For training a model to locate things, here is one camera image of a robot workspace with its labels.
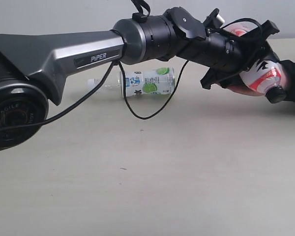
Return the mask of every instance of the plastic bottle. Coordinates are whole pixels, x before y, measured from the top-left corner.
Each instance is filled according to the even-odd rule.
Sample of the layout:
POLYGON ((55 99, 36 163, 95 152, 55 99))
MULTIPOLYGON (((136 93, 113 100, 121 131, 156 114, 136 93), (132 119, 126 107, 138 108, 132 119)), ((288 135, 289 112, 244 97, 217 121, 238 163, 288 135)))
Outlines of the plastic bottle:
MULTIPOLYGON (((171 94, 176 85, 173 68, 162 67, 150 71, 127 72, 126 96, 131 97, 142 94, 171 94)), ((101 79, 88 80, 88 90, 95 88, 101 79)), ((109 76, 99 92, 119 92, 123 97, 123 76, 120 72, 117 76, 109 76)))

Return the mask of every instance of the bottle label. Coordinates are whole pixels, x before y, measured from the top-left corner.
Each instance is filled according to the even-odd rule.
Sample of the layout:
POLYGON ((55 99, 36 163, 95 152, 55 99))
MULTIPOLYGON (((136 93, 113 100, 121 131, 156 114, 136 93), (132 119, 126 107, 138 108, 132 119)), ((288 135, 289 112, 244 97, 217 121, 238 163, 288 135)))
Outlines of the bottle label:
MULTIPOLYGON (((174 70, 163 67, 151 71, 125 72, 126 96, 141 94, 170 94, 175 88, 174 70)), ((123 94, 123 76, 120 73, 121 94, 123 94)))

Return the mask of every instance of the black strap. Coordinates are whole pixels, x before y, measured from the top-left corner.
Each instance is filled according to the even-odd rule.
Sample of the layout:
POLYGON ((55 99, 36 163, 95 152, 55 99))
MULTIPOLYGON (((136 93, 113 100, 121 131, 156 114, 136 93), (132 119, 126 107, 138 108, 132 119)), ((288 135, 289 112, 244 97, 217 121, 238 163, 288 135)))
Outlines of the black strap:
POLYGON ((147 10, 147 16, 150 15, 151 8, 150 8, 149 4, 147 4, 147 2, 145 2, 144 0, 131 0, 131 1, 135 5, 135 7, 137 8, 138 12, 143 14, 143 8, 144 8, 145 10, 147 10))

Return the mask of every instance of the table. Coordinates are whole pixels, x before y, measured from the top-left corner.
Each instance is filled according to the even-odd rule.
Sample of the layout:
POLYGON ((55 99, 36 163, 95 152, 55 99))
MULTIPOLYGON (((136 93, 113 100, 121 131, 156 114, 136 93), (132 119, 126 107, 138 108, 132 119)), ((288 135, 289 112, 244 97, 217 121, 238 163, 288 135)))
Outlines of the table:
MULTIPOLYGON (((295 39, 270 43, 295 61, 295 39)), ((183 63, 126 69, 178 73, 183 63)), ((69 77, 50 116, 107 68, 69 77)), ((150 120, 102 93, 0 152, 0 236, 295 236, 295 104, 204 90, 206 71, 188 64, 172 101, 150 120)), ((130 99, 143 116, 162 102, 130 99)))

